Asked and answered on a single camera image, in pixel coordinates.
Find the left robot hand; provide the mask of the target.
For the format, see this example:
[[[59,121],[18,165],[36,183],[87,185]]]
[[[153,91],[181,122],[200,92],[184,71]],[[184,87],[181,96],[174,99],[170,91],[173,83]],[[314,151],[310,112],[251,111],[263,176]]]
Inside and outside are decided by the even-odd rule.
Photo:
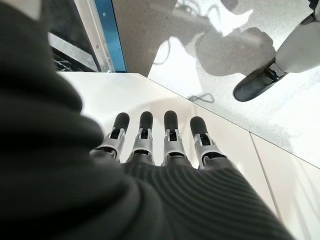
[[[0,3],[0,237],[5,240],[290,240],[225,156],[196,169],[96,150],[100,126],[56,73],[47,1]]]

